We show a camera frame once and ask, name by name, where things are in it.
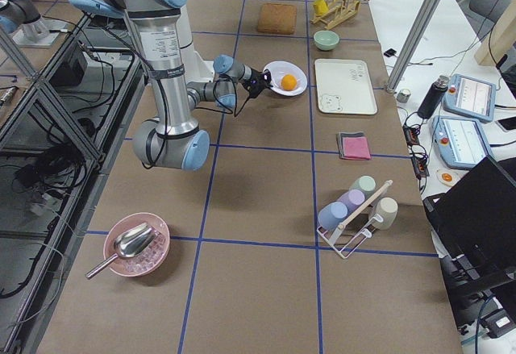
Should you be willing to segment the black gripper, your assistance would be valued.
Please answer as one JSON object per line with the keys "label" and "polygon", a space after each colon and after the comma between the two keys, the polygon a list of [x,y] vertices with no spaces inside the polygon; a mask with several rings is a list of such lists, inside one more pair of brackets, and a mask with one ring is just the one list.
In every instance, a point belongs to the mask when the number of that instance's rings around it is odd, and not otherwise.
{"label": "black gripper", "polygon": [[252,70],[251,77],[246,80],[246,91],[249,98],[257,98],[263,90],[272,88],[272,74],[268,69],[259,73]]}

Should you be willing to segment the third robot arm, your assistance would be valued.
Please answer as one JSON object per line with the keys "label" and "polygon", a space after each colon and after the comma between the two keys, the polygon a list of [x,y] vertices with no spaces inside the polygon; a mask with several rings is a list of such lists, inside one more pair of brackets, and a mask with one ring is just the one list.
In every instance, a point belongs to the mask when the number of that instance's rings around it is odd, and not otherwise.
{"label": "third robot arm", "polygon": [[30,41],[48,35],[41,14],[31,0],[1,0],[1,28],[11,34],[19,27]]}

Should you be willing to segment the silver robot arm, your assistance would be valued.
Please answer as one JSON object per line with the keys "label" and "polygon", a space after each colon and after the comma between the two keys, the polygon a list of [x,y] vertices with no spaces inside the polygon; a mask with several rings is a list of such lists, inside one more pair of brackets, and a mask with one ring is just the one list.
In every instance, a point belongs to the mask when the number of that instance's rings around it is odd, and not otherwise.
{"label": "silver robot arm", "polygon": [[69,0],[92,15],[123,19],[135,54],[145,66],[158,115],[145,120],[133,138],[143,165],[196,170],[206,161],[210,138],[191,115],[199,102],[215,102],[234,114],[236,86],[250,98],[271,85],[271,73],[259,72],[231,56],[204,61],[195,51],[187,0]]}

